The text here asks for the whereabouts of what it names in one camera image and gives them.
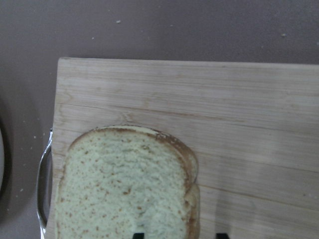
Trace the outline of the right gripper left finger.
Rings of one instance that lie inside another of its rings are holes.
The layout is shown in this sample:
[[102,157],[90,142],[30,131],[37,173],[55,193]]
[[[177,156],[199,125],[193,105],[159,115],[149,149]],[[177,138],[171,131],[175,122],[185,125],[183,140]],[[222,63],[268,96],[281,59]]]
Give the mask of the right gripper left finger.
[[144,233],[134,233],[133,239],[144,239]]

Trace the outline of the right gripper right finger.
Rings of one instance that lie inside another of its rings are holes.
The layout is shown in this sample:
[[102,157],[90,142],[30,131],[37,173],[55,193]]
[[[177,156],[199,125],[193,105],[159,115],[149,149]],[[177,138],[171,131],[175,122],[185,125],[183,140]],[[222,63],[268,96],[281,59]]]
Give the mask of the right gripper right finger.
[[216,233],[216,239],[229,239],[227,233]]

